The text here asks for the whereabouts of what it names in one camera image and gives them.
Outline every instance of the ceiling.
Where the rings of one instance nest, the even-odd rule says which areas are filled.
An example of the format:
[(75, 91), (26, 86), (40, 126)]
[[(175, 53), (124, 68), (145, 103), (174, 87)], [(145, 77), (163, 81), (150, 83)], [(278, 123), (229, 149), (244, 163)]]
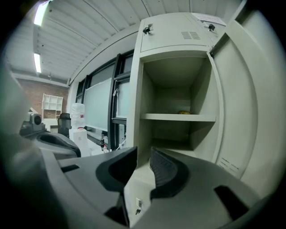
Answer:
[[(12, 72), (67, 83), (97, 47), (147, 17), (175, 12), (206, 13), (228, 22), (241, 0), (54, 0), (42, 26), (37, 6), (18, 26), (5, 57)], [(34, 53), (41, 55), (37, 74)]]

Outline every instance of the ventilation slots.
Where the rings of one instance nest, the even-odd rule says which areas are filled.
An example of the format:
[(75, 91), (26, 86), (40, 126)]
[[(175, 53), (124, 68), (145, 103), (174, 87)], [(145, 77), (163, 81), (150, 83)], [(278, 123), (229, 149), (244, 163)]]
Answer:
[(194, 40), (200, 40), (199, 35), (197, 32), (181, 32), (184, 39), (194, 39)]
[(181, 32), (184, 39), (192, 39), (189, 32)]

